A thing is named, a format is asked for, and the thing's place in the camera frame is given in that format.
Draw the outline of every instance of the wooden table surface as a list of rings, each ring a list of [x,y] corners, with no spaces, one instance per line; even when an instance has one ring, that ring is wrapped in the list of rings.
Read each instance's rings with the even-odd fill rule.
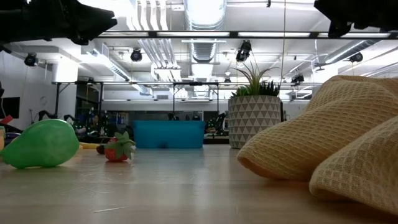
[[[237,152],[137,150],[114,164],[84,150],[51,169],[0,163],[0,223],[398,223],[360,203],[319,201],[307,183],[257,177]]]

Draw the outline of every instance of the towel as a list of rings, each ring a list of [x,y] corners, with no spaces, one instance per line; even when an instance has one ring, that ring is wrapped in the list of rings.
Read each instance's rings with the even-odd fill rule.
[[[325,159],[398,114],[398,79],[335,76],[299,117],[251,138],[238,161],[272,179],[309,181]]]
[[[398,116],[342,148],[315,170],[310,191],[398,215]]]

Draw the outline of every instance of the blue container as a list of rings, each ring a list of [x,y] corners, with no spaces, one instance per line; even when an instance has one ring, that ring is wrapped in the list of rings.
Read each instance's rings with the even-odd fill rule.
[[[141,149],[199,149],[203,147],[202,121],[134,121],[134,141]]]

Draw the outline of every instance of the white geometric planter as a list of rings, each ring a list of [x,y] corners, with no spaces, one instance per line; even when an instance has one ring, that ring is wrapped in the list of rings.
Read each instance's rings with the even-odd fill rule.
[[[260,131],[280,123],[276,96],[240,96],[228,100],[229,144],[241,149]]]

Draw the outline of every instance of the strawberry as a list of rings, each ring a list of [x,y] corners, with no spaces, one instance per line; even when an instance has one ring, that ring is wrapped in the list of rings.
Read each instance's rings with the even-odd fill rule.
[[[101,155],[105,154],[104,146],[98,146],[96,149],[97,149],[98,154],[101,154]]]
[[[105,146],[105,157],[110,162],[122,162],[131,159],[131,153],[134,152],[132,146],[136,143],[129,139],[129,135],[125,132],[123,135],[115,133],[115,137],[109,140]]]

